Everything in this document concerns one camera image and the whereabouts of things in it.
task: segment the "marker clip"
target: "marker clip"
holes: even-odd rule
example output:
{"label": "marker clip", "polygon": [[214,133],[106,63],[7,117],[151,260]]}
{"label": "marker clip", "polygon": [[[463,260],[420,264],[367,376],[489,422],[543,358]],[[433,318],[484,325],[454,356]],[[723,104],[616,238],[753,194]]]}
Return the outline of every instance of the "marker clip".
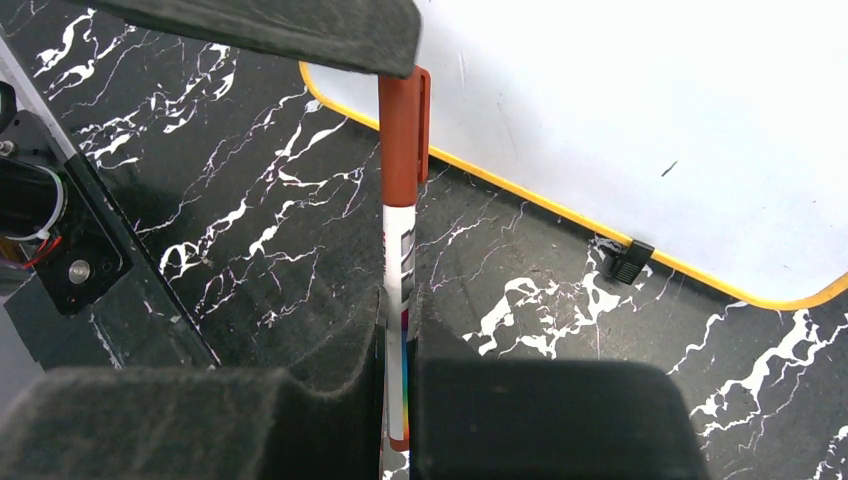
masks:
{"label": "marker clip", "polygon": [[418,183],[427,181],[430,160],[430,72],[416,66],[412,73],[421,82],[418,104]]}

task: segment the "red wire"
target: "red wire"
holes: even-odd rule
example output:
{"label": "red wire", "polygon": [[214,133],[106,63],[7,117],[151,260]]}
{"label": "red wire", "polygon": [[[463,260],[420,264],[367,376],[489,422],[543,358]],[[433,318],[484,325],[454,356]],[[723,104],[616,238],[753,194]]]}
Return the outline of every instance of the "red wire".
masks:
{"label": "red wire", "polygon": [[[58,237],[56,237],[55,240],[53,240],[53,243],[50,245],[50,248],[48,248],[47,251],[44,252],[43,255],[41,255],[40,257],[33,258],[32,260],[25,263],[24,268],[34,267],[36,263],[44,260],[44,258],[47,257],[47,255],[50,255],[50,252],[55,250],[56,247],[59,246],[60,243],[62,243],[62,236],[61,235],[59,235]],[[44,242],[41,243],[41,246],[38,247],[38,250],[36,250],[35,253],[40,252],[44,248],[44,245],[46,245],[46,244],[47,244],[47,239],[45,239]]]}

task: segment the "black foam pad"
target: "black foam pad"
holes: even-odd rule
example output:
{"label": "black foam pad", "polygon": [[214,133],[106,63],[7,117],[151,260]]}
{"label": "black foam pad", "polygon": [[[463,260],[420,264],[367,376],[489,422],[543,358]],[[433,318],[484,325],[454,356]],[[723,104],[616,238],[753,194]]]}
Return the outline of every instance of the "black foam pad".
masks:
{"label": "black foam pad", "polygon": [[412,0],[69,0],[151,30],[342,70],[407,77],[421,16]]}

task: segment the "screw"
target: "screw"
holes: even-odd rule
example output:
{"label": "screw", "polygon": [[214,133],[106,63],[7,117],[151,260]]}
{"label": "screw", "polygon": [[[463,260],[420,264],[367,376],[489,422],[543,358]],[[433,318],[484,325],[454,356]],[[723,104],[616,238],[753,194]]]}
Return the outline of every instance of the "screw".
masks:
{"label": "screw", "polygon": [[85,260],[77,260],[68,269],[68,280],[74,285],[79,285],[91,277],[91,265]]}
{"label": "screw", "polygon": [[18,146],[10,140],[0,141],[0,157],[11,157],[18,151]]}

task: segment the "black marble floor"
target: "black marble floor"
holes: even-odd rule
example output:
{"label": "black marble floor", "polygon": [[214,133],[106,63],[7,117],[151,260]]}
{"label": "black marble floor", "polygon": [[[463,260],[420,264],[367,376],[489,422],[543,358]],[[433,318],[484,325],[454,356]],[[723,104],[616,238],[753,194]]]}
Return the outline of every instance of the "black marble floor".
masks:
{"label": "black marble floor", "polygon": [[[0,19],[222,365],[289,364],[380,281],[377,135],[295,62],[58,1]],[[848,295],[768,311],[657,264],[607,283],[615,245],[440,162],[419,212],[418,280],[481,355],[659,366],[717,479],[848,472]]]}

